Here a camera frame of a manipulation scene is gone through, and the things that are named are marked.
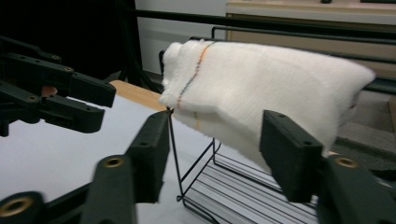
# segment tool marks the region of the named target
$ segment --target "metal wire stand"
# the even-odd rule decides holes
[[[318,223],[316,198],[306,204],[288,203],[271,176],[220,154],[221,143],[215,139],[181,176],[169,120],[180,190],[177,201],[193,213],[211,223]]]

